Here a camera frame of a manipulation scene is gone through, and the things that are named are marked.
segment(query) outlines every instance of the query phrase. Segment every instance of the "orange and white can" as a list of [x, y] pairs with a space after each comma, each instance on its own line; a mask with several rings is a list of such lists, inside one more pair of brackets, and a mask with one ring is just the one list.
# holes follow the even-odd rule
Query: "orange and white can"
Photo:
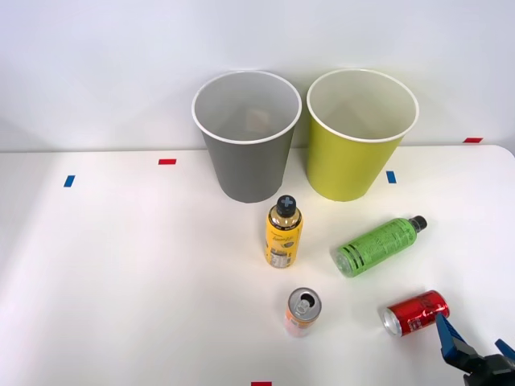
[[284, 327], [295, 337], [306, 336], [319, 317], [322, 302], [319, 295], [309, 288], [298, 288], [288, 298]]

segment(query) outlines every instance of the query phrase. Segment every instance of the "yellow-green paper cup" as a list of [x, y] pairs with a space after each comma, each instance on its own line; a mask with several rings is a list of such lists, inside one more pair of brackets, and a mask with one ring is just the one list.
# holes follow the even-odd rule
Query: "yellow-green paper cup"
[[359, 68], [321, 76], [307, 92], [307, 178], [322, 196], [364, 195], [418, 119], [415, 95], [392, 76]]

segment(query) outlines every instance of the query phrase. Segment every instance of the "white wall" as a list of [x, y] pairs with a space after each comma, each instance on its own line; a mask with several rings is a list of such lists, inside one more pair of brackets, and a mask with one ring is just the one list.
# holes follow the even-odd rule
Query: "white wall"
[[412, 88], [405, 143], [515, 150], [514, 15], [509, 0], [2, 0], [0, 150], [201, 148], [190, 104], [212, 76], [265, 69], [305, 95], [340, 67]]

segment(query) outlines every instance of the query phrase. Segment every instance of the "paper cup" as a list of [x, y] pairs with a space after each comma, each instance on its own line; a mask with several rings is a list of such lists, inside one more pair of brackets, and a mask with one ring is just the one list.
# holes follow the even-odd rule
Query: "paper cup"
[[268, 72], [231, 72], [199, 90], [193, 119], [226, 195], [256, 203], [277, 192], [301, 110], [295, 87]]
[[364, 195], [418, 120], [418, 102], [401, 82], [377, 71], [344, 69], [309, 88], [307, 178], [322, 196]]

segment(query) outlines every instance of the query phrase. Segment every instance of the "cup rim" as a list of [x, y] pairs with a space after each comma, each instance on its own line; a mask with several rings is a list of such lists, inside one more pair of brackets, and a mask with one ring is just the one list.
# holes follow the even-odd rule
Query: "cup rim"
[[[402, 88], [404, 88], [404, 90], [411, 96], [411, 99], [413, 100], [413, 103], [415, 105], [415, 117], [414, 117], [414, 120], [413, 122], [411, 122], [411, 125], [404, 131], [402, 131], [401, 133], [399, 134], [395, 134], [393, 135], [392, 137], [388, 137], [388, 138], [379, 138], [379, 139], [365, 139], [365, 138], [356, 138], [356, 137], [351, 137], [350, 135], [347, 135], [347, 134], [343, 134], [343, 133], [340, 133], [339, 131], [336, 131], [334, 129], [331, 129], [328, 125], [326, 125], [325, 123], [322, 122], [322, 120], [320, 118], [318, 118], [316, 116], [316, 114], [313, 112], [313, 108], [311, 107], [311, 91], [313, 91], [313, 88], [325, 77], [327, 76], [331, 76], [331, 75], [334, 75], [336, 73], [339, 73], [339, 72], [370, 72], [372, 74], [376, 74], [376, 75], [379, 75], [379, 76], [384, 76], [385, 78], [389, 79], [389, 80], [392, 80], [393, 82], [397, 83], [399, 86], [401, 86]], [[309, 90], [307, 90], [307, 97], [306, 97], [306, 101], [307, 101], [307, 109], [309, 110], [309, 113], [311, 114], [311, 116], [313, 117], [313, 119], [315, 119], [315, 121], [321, 125], [324, 129], [326, 129], [327, 131], [329, 131], [330, 133], [333, 133], [335, 135], [337, 135], [338, 137], [340, 138], [344, 138], [344, 139], [348, 139], [350, 141], [354, 141], [354, 142], [364, 142], [364, 143], [383, 143], [383, 142], [391, 142], [395, 139], [398, 139], [398, 138], [402, 138], [404, 137], [412, 128], [413, 126], [415, 126], [415, 124], [417, 123], [418, 121], [418, 115], [419, 115], [419, 107], [418, 107], [418, 101], [417, 101], [417, 97], [411, 92], [411, 90], [405, 85], [403, 84], [400, 80], [397, 80], [395, 79], [394, 77], [390, 76], [390, 75], [387, 75], [383, 72], [379, 72], [379, 71], [376, 71], [376, 70], [371, 70], [371, 69], [367, 69], [367, 68], [341, 68], [339, 70], [335, 70], [335, 71], [331, 71], [331, 72], [328, 72], [326, 74], [323, 74], [322, 76], [320, 76], [317, 80], [315, 80], [313, 82], [313, 84], [310, 86]]]
[[[195, 113], [195, 105], [196, 105], [196, 101], [197, 101], [199, 95], [211, 83], [216, 82], [217, 80], [219, 80], [221, 78], [225, 78], [226, 76], [232, 76], [232, 75], [236, 75], [236, 74], [240, 74], [240, 73], [254, 73], [254, 74], [262, 74], [262, 75], [272, 76], [273, 78], [276, 78], [276, 79], [280, 80], [281, 82], [285, 83], [288, 87], [291, 88], [291, 90], [297, 96], [297, 102], [299, 104], [299, 107], [297, 108], [297, 115], [295, 116], [293, 121], [285, 129], [279, 131], [278, 133], [276, 133], [274, 135], [266, 137], [266, 138], [254, 139], [252, 141], [236, 141], [236, 140], [233, 140], [233, 139], [227, 139], [227, 138], [220, 137], [220, 136], [210, 132], [209, 130], [207, 130], [205, 127], [202, 126], [202, 124], [199, 122], [198, 118], [196, 117], [196, 113]], [[196, 125], [204, 133], [206, 133], [209, 137], [214, 138], [214, 139], [216, 139], [218, 141], [222, 141], [222, 142], [226, 142], [226, 143], [232, 143], [234, 145], [256, 145], [258, 143], [272, 141], [275, 138], [281, 137], [283, 134], [287, 133], [291, 128], [293, 128], [297, 124], [297, 122], [299, 121], [300, 114], [301, 114], [302, 110], [303, 110], [302, 98], [300, 97], [299, 91], [297, 90], [297, 88], [294, 87], [293, 84], [291, 84], [288, 80], [282, 78], [279, 75], [275, 75], [275, 74], [273, 74], [271, 72], [260, 71], [260, 70], [238, 70], [238, 71], [226, 72], [224, 74], [216, 76], [216, 77], [212, 78], [211, 80], [208, 80], [208, 82], [204, 83], [202, 85], [202, 87], [199, 88], [199, 91], [196, 92], [195, 96], [193, 97], [193, 102], [192, 102], [192, 116], [193, 116], [193, 121], [195, 121]]]

